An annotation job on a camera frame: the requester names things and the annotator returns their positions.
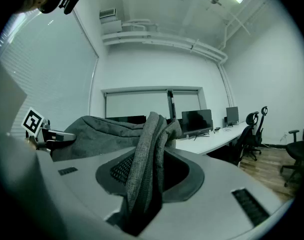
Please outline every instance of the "white wall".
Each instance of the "white wall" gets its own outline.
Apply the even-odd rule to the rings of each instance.
[[[149,86],[202,87],[215,127],[228,100],[217,66],[188,52],[158,45],[116,44],[109,49],[102,89]]]
[[[90,115],[105,117],[105,98],[101,92],[102,71],[105,67],[108,50],[101,39],[102,27],[99,20],[100,4],[98,0],[80,0],[76,4],[77,17],[94,50],[99,56],[93,78]]]
[[[263,143],[280,144],[284,132],[304,128],[304,41],[294,22],[272,1],[228,41],[225,69],[239,107],[240,120],[268,106]],[[287,143],[293,136],[287,136]]]

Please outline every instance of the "ceiling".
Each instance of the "ceiling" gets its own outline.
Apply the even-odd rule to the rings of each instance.
[[[101,10],[116,8],[122,21],[150,19],[159,24],[159,31],[222,46],[225,27],[230,23],[227,36],[230,37],[241,22],[252,16],[264,0],[219,0],[222,6],[210,0],[91,0]]]

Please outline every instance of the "black monitor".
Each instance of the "black monitor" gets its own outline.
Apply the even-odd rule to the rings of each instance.
[[[193,135],[213,130],[212,112],[210,109],[182,112],[183,133]]]
[[[226,108],[227,114],[227,125],[235,125],[238,123],[238,106],[234,107],[227,107]]]
[[[146,123],[146,116],[144,115],[135,115],[135,116],[122,116],[122,117],[107,117],[106,119],[110,119],[116,122],[125,122],[125,123],[131,123],[131,124],[144,124]]]

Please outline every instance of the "wooden floor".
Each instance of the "wooden floor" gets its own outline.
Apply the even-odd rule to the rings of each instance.
[[[267,147],[260,147],[259,149],[262,151],[262,154],[255,152],[257,161],[254,161],[251,156],[245,154],[240,163],[240,168],[272,189],[283,202],[295,197],[295,193],[300,185],[301,176],[297,175],[287,187],[284,187],[285,181],[290,177],[293,170],[284,169],[283,173],[280,174],[281,166],[293,165],[295,160],[284,149]]]

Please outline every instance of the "gray fabric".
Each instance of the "gray fabric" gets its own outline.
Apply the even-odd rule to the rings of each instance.
[[[167,125],[166,120],[155,112],[147,119],[137,145],[126,182],[128,208],[132,222],[140,219],[148,209],[160,209],[164,181],[164,146],[166,141],[181,135],[178,120]]]
[[[83,116],[65,132],[76,135],[71,145],[53,151],[53,161],[88,158],[120,149],[137,146],[144,124],[116,122]]]

